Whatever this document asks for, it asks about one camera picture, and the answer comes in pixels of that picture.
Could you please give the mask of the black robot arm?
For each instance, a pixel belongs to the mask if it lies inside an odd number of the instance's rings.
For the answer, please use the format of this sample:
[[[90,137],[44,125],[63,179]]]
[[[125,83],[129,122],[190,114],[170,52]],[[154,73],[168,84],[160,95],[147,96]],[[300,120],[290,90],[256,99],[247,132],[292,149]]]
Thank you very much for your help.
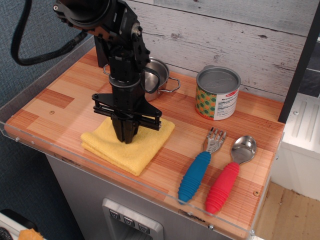
[[[95,37],[98,63],[108,65],[111,93],[96,93],[95,113],[111,118],[120,142],[129,144],[140,126],[159,130],[162,112],[148,103],[145,94],[158,88],[146,86],[145,74],[159,74],[147,67],[150,51],[143,41],[137,15],[123,0],[58,0],[53,10],[63,23]]]

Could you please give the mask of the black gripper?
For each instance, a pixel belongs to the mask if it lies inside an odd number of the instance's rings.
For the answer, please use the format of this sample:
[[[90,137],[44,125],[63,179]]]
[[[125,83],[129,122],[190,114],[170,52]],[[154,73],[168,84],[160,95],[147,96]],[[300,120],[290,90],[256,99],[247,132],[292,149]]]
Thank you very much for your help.
[[[94,111],[111,118],[113,129],[120,142],[130,144],[140,126],[158,131],[162,112],[148,103],[140,80],[124,83],[111,79],[112,93],[95,93]]]

